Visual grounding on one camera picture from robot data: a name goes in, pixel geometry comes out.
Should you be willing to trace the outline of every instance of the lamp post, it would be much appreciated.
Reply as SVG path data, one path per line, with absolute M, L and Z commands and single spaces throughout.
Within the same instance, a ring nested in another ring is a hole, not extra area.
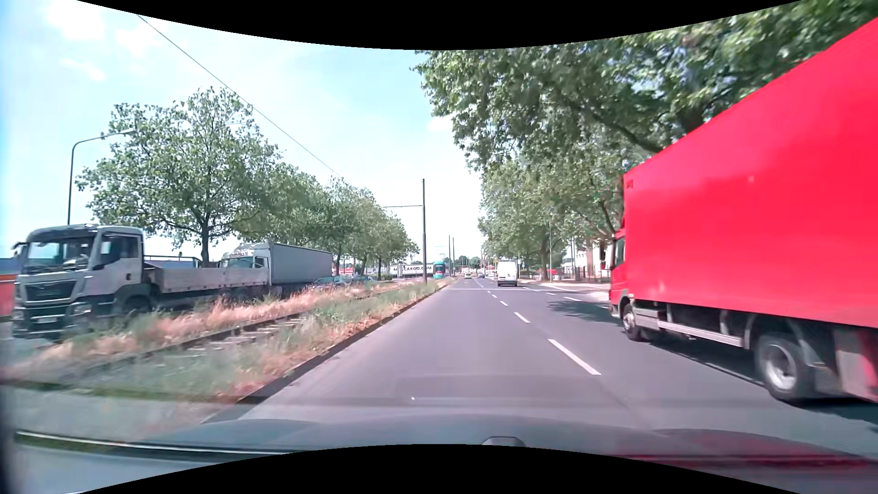
M 96 141 L 98 139 L 106 139 L 107 137 L 113 137 L 114 135 L 129 135 L 129 134 L 137 134 L 137 129 L 126 130 L 123 132 L 114 132 L 112 134 L 100 135 L 98 137 L 92 137 L 91 139 L 83 139 L 82 141 L 77 142 L 73 145 L 73 148 L 70 150 L 70 182 L 67 186 L 67 224 L 70 224 L 70 206 L 73 202 L 73 157 L 76 154 L 76 146 L 82 144 L 83 142 L 88 141 Z

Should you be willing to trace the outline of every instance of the asphalt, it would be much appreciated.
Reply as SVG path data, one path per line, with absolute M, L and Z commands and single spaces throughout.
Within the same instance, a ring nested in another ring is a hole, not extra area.
M 750 432 L 878 458 L 878 404 L 778 402 L 755 378 L 749 353 L 629 341 L 602 295 L 458 280 L 241 419 L 490 412 Z

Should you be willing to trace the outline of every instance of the truck tire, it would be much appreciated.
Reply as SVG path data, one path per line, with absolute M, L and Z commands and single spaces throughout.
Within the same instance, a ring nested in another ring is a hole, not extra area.
M 772 332 L 759 337 L 756 368 L 774 399 L 799 403 L 815 396 L 814 373 L 805 364 L 802 348 L 793 335 Z
M 625 336 L 629 340 L 647 341 L 643 328 L 637 325 L 637 320 L 634 317 L 634 307 L 631 304 L 626 304 L 625 309 L 622 309 L 622 326 L 625 329 Z

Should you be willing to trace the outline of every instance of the utility pole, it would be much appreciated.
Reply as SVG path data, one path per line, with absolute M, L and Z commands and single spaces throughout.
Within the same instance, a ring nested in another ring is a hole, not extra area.
M 424 250 L 424 284 L 427 284 L 427 180 L 425 178 L 421 179 L 421 212 L 423 213 L 423 221 L 424 221 L 424 242 L 423 242 L 423 250 Z

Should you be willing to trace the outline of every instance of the grass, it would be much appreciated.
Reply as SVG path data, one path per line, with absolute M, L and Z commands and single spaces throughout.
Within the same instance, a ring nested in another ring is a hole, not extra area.
M 430 280 L 427 285 L 406 283 L 394 289 L 379 290 L 373 297 L 361 300 L 352 300 L 350 295 L 347 300 L 339 300 L 339 294 L 324 294 L 324 298 L 319 300 L 309 298 L 311 310 L 301 323 L 281 326 L 271 338 L 223 349 L 208 347 L 203 352 L 161 352 L 132 365 L 83 377 L 72 384 L 99 395 L 112 389 L 113 394 L 122 392 L 131 397 L 160 395 L 178 402 L 234 403 L 266 383 L 288 374 L 302 362 L 449 282 Z M 284 310 L 291 306 L 287 301 L 260 301 L 251 307 L 264 306 L 267 313 L 273 315 L 277 313 L 277 304 L 286 304 Z M 214 308 L 198 314 L 211 320 L 212 317 L 216 318 L 216 310 Z M 150 334 L 162 330 L 163 326 L 159 325 L 162 317 L 151 317 L 140 320 L 140 325 L 132 328 L 127 336 L 135 340 L 144 338 L 145 342 L 155 341 L 153 336 L 138 336 L 139 331 Z M 177 319 L 187 318 L 186 321 L 189 321 L 194 317 L 196 315 L 193 313 Z M 116 336 L 86 335 L 81 339 L 74 338 L 69 342 L 68 355 L 87 355 L 96 348 L 97 343 Z
M 414 283 L 380 283 L 364 287 L 309 289 L 279 300 L 267 296 L 248 304 L 230 305 L 217 300 L 185 314 L 153 312 L 134 318 L 124 328 L 118 325 L 94 328 L 73 336 L 32 357 L 21 360 L 16 375 L 44 374 L 65 367 L 100 362 L 122 355 L 133 355 L 174 345 L 236 325 L 258 323 L 295 313 L 332 307 L 345 301 L 374 294 L 391 293 Z

